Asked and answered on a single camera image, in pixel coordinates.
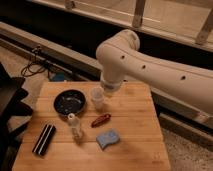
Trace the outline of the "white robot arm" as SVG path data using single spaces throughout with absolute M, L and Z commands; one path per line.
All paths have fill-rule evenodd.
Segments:
M 139 52 L 140 39 L 129 29 L 103 41 L 96 49 L 102 65 L 100 83 L 107 92 L 117 91 L 125 76 L 213 114 L 213 70 L 151 57 Z

